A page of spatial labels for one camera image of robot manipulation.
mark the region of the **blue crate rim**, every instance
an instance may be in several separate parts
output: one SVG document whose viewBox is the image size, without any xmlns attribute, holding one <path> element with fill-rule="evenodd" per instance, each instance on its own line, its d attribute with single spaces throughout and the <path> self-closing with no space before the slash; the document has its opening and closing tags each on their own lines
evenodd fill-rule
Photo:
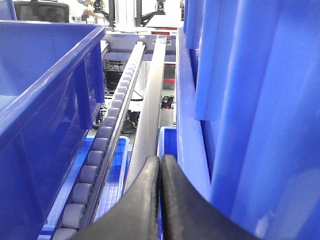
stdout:
<svg viewBox="0 0 320 240">
<path fill-rule="evenodd" d="M 127 164 L 129 144 L 130 144 L 130 139 L 127 136 L 120 136 L 119 139 L 124 139 L 125 144 L 124 144 L 122 163 L 121 163 L 121 169 L 119 174 L 119 187 L 117 191 L 116 202 L 118 202 L 119 199 L 121 198 L 123 187 L 124 187 L 124 176 L 126 171 L 126 164 Z"/>
<path fill-rule="evenodd" d="M 165 153 L 165 131 L 166 129 L 173 129 L 173 130 L 177 130 L 176 126 L 162 126 L 160 128 L 160 132 L 159 132 L 159 140 L 158 140 L 158 147 L 157 147 L 157 155 L 159 156 L 159 158 L 161 158 L 164 153 Z"/>
<path fill-rule="evenodd" d="M 54 89 L 54 85 L 59 85 L 60 82 L 53 81 L 57 77 L 65 78 L 72 72 L 97 44 L 100 43 L 100 38 L 105 34 L 105 27 L 102 25 L 76 24 L 76 23 L 53 23 L 53 22 L 36 22 L 36 21 L 14 21 L 14 20 L 0 20 L 1 24 L 23 25 L 34 24 L 48 25 L 48 26 L 62 26 L 68 25 L 71 27 L 83 27 L 92 29 L 78 44 L 71 48 L 62 58 L 60 58 L 52 67 L 50 67 L 41 77 L 39 77 L 30 87 L 28 87 L 21 95 L 19 95 L 12 103 L 10 103 L 3 111 L 0 112 L 0 125 L 3 130 L 0 130 L 0 149 L 4 149 L 11 140 L 18 134 L 19 129 L 15 126 L 16 135 L 10 134 L 8 131 L 16 122 L 20 121 L 21 116 L 28 116 L 28 106 L 36 99 L 45 95 L 49 88 Z"/>
</svg>

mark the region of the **blue plastic tray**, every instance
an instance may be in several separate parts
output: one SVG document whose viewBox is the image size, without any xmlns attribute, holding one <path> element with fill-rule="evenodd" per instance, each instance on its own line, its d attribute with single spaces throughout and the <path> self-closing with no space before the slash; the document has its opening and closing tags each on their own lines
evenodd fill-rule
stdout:
<svg viewBox="0 0 320 240">
<path fill-rule="evenodd" d="M 36 239 L 104 84 L 103 26 L 0 21 L 0 239 Z"/>
<path fill-rule="evenodd" d="M 128 149 L 130 140 L 126 136 L 119 138 L 108 178 L 104 184 L 95 221 L 108 212 L 121 198 L 124 182 L 126 181 L 126 167 L 129 165 Z"/>
<path fill-rule="evenodd" d="M 160 129 L 158 156 L 161 158 L 165 154 L 174 155 L 178 159 L 177 153 L 177 128 L 175 126 L 163 126 Z"/>
</svg>

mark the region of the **blue panel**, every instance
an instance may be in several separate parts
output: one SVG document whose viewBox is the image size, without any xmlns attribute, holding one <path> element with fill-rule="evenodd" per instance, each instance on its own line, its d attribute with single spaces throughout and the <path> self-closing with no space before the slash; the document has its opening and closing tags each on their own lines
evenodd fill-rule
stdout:
<svg viewBox="0 0 320 240">
<path fill-rule="evenodd" d="M 157 156 L 161 158 L 165 154 L 174 155 L 178 159 L 177 150 L 177 128 L 175 126 L 163 126 L 160 129 Z M 163 239 L 163 224 L 161 215 L 161 201 L 159 200 L 159 210 L 157 218 L 158 239 Z"/>
<path fill-rule="evenodd" d="M 319 0 L 205 1 L 194 116 L 210 201 L 266 240 L 320 239 L 319 23 Z"/>
<path fill-rule="evenodd" d="M 192 77 L 186 37 L 178 30 L 176 64 L 176 120 L 178 164 L 193 186 L 208 199 L 210 177 L 201 130 L 201 123 L 194 119 L 195 85 Z"/>
<path fill-rule="evenodd" d="M 198 75 L 198 64 L 199 64 L 199 49 L 191 49 L 189 51 L 190 55 L 190 63 L 191 63 L 191 69 L 192 69 L 192 76 L 193 76 L 193 82 L 194 86 L 197 86 L 197 75 Z"/>
<path fill-rule="evenodd" d="M 0 32 L 0 96 L 10 98 L 0 110 L 0 239 L 31 240 L 88 132 L 81 123 L 100 108 L 93 85 L 103 86 L 103 78 L 90 73 L 101 69 L 101 53 L 94 62 L 92 54 L 105 30 L 0 21 Z"/>
<path fill-rule="evenodd" d="M 186 48 L 199 49 L 201 33 L 203 31 L 204 1 L 188 0 L 192 7 L 188 8 L 186 21 Z"/>
<path fill-rule="evenodd" d="M 232 208 L 267 240 L 320 239 L 319 22 L 320 1 L 283 2 Z"/>
<path fill-rule="evenodd" d="M 223 1 L 220 6 L 217 2 L 214 4 L 206 6 L 210 9 L 207 13 L 215 23 L 219 23 L 219 27 L 213 27 L 215 34 L 212 36 L 203 37 L 195 117 L 210 121 L 207 125 L 210 124 L 213 130 L 214 145 L 207 148 L 215 148 L 214 160 L 209 160 L 214 161 L 211 202 L 229 216 L 255 118 L 280 2 L 256 4 L 239 1 L 236 5 Z"/>
<path fill-rule="evenodd" d="M 0 1 L 0 20 L 17 20 L 12 0 Z"/>
</svg>

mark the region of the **blue storage crate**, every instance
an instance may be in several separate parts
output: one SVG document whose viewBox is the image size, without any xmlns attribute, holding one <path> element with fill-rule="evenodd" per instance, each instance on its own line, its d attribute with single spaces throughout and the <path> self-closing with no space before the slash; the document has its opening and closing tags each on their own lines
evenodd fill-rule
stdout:
<svg viewBox="0 0 320 240">
<path fill-rule="evenodd" d="M 0 21 L 0 239 L 36 239 L 91 128 L 103 26 Z"/>
<path fill-rule="evenodd" d="M 112 164 L 110 167 L 108 178 L 104 184 L 103 192 L 99 200 L 98 209 L 95 215 L 95 221 L 108 212 L 121 198 L 123 194 L 124 184 L 126 181 L 126 168 L 129 165 L 129 149 L 130 140 L 126 136 L 119 138 Z"/>
<path fill-rule="evenodd" d="M 0 1 L 0 20 L 17 20 L 15 7 L 12 0 Z"/>
<path fill-rule="evenodd" d="M 160 129 L 157 155 L 161 158 L 165 154 L 174 155 L 177 153 L 177 128 L 175 126 L 163 126 Z"/>
<path fill-rule="evenodd" d="M 320 1 L 192 2 L 210 202 L 262 239 L 320 239 Z"/>
</svg>

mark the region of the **cable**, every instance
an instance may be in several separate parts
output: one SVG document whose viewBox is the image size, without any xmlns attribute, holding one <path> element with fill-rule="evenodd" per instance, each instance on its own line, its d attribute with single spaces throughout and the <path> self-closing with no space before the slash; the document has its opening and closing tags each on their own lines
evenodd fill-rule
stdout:
<svg viewBox="0 0 320 240">
<path fill-rule="evenodd" d="M 121 134 L 133 134 L 137 129 L 129 129 L 129 128 L 124 128 L 122 129 L 121 131 Z"/>
<path fill-rule="evenodd" d="M 138 94 L 142 99 L 144 99 L 144 97 L 143 96 L 141 96 L 139 93 L 137 93 L 137 91 L 136 90 L 133 90 L 136 94 Z"/>
</svg>

